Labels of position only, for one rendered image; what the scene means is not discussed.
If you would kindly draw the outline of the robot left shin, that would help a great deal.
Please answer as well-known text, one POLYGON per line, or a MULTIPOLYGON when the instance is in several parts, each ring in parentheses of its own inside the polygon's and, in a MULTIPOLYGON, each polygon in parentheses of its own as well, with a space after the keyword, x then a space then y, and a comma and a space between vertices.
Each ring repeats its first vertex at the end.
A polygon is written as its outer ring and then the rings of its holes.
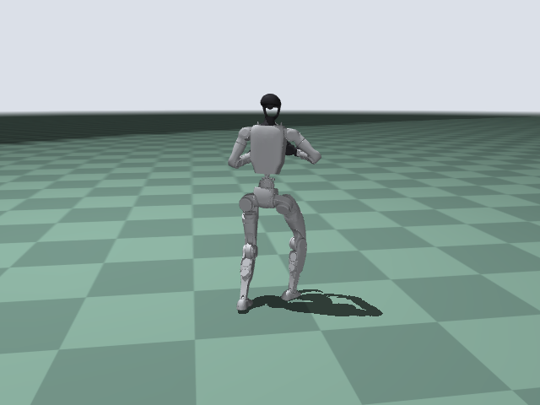
POLYGON ((242 259, 240 263, 240 279, 241 279, 241 288, 240 288, 240 299, 244 296, 244 300, 247 300, 247 295, 249 291, 250 282, 253 277, 255 267, 254 258, 246 258, 246 245, 243 246, 242 250, 242 259))

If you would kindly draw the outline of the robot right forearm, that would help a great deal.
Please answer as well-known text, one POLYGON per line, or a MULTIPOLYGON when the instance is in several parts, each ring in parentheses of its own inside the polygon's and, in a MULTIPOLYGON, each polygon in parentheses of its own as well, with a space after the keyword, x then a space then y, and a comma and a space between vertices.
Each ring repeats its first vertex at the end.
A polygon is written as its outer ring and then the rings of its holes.
MULTIPOLYGON (((318 151, 317 151, 317 152, 318 152, 318 151)), ((318 153, 319 153, 319 152, 318 152, 318 153)), ((320 153, 319 153, 319 154, 320 154, 320 153)), ((309 160, 307 159, 307 156, 308 156, 308 155, 307 155, 306 153, 304 153, 304 152, 303 152, 302 150, 300 150, 300 149, 297 149, 296 155, 299 156, 301 159, 305 159, 305 160, 309 161, 309 160)))

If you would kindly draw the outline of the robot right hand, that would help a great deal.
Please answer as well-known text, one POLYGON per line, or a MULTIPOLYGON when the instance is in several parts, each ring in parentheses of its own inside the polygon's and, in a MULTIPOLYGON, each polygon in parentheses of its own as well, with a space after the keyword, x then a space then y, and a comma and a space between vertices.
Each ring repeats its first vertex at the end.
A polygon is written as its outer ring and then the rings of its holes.
MULTIPOLYGON (((287 141, 287 146, 286 146, 286 155, 294 155, 294 156, 297 156, 296 155, 296 152, 297 152, 297 149, 299 149, 298 147, 294 147, 293 144, 291 144, 290 142, 287 141)), ((299 157, 299 156, 297 156, 299 157)))

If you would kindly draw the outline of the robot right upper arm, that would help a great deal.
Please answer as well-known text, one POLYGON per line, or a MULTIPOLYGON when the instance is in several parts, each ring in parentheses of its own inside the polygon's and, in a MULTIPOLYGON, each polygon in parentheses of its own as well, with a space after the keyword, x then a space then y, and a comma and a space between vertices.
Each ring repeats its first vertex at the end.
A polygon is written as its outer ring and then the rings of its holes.
POLYGON ((295 142, 295 145, 306 153, 307 159, 312 163, 316 164, 320 159, 321 155, 315 151, 311 144, 295 129, 284 128, 284 136, 290 142, 295 142))

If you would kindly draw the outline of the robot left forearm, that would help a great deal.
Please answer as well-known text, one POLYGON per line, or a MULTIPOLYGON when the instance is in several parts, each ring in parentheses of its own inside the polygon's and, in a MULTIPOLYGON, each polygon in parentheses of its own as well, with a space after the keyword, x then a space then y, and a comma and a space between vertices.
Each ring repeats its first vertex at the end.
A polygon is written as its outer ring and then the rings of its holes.
POLYGON ((241 166, 246 165, 246 164, 250 164, 251 163, 251 151, 248 154, 241 155, 240 159, 242 160, 241 166))

